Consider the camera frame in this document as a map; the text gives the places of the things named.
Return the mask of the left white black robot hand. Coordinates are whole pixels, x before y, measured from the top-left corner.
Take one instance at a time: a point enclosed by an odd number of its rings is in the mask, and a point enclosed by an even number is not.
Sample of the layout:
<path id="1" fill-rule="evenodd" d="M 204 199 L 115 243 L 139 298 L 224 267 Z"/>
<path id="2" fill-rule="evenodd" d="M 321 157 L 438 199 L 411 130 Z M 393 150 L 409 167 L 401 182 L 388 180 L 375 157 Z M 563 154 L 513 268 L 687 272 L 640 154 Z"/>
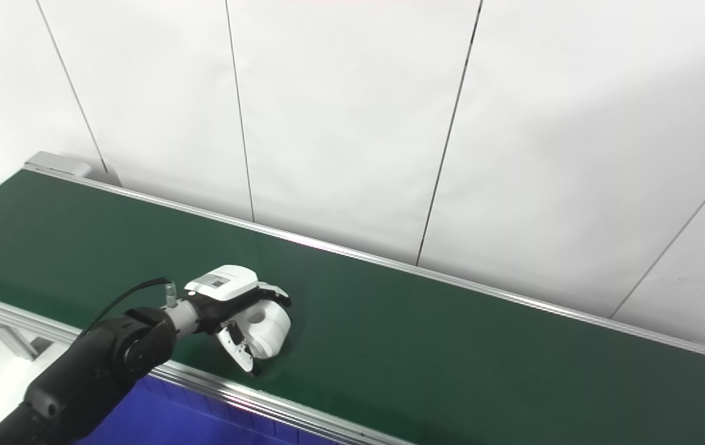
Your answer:
<path id="1" fill-rule="evenodd" d="M 185 333 L 215 336 L 242 371 L 261 374 L 261 361 L 281 352 L 291 328 L 291 299 L 259 281 L 255 271 L 223 265 L 185 285 L 192 323 Z"/>

